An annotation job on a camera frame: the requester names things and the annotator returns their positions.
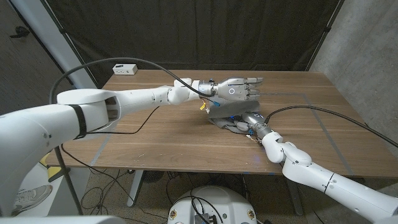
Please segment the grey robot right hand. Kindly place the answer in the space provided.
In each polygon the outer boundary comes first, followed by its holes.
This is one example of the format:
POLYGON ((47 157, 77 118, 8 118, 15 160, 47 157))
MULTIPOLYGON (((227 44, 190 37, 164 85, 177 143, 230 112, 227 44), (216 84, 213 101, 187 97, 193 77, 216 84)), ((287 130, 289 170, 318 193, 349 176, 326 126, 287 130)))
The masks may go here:
POLYGON ((234 117, 234 124, 242 131, 249 131, 255 126, 266 124, 265 117, 257 112, 245 112, 242 115, 234 117))

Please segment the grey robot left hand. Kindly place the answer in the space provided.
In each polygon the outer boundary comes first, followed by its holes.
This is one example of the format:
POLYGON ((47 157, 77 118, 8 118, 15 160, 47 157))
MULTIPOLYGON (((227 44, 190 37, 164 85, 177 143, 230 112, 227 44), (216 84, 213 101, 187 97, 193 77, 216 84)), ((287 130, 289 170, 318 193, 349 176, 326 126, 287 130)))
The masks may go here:
POLYGON ((227 78, 216 85, 216 95, 229 101, 256 100, 260 96, 256 87, 262 85, 262 81, 262 77, 227 78))

